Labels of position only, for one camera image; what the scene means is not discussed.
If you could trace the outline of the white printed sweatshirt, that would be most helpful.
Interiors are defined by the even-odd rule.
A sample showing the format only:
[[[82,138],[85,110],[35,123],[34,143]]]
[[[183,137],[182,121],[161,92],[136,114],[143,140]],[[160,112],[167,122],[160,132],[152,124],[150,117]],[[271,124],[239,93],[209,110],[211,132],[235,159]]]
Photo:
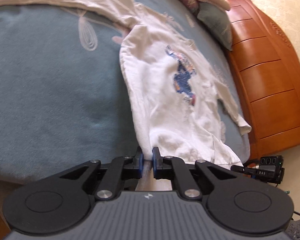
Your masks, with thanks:
[[[0,0],[3,5],[49,4],[93,11],[128,29],[120,67],[134,128],[145,158],[158,147],[193,163],[204,159],[224,168],[241,165],[222,141],[221,101],[242,135],[251,126],[228,88],[196,47],[166,17],[134,0]]]

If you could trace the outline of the wooden headboard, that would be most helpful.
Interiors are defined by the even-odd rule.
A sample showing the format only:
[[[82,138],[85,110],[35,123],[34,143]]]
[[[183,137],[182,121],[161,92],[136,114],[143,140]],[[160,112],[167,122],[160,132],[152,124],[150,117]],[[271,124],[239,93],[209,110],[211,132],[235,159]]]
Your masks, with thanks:
[[[226,52],[258,159],[300,145],[300,62],[284,31],[251,0],[228,0]]]

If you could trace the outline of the blue patterned bed sheet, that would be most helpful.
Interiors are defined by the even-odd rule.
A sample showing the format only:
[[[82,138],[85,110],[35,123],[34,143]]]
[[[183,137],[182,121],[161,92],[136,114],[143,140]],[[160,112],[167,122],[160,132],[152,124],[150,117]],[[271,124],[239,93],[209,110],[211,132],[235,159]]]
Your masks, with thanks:
[[[218,43],[178,0],[134,0],[195,42],[238,95]],[[0,180],[28,183],[139,145],[119,52],[128,29],[93,11],[49,4],[0,6]],[[222,141],[249,157],[221,101]]]

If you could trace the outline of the green flower pillow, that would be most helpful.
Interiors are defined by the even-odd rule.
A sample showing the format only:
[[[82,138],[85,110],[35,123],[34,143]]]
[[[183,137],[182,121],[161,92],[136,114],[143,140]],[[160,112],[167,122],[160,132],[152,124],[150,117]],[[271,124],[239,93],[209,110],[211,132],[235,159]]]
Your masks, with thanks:
[[[227,50],[232,51],[232,32],[230,20],[224,10],[208,3],[200,2],[197,19],[200,20]]]

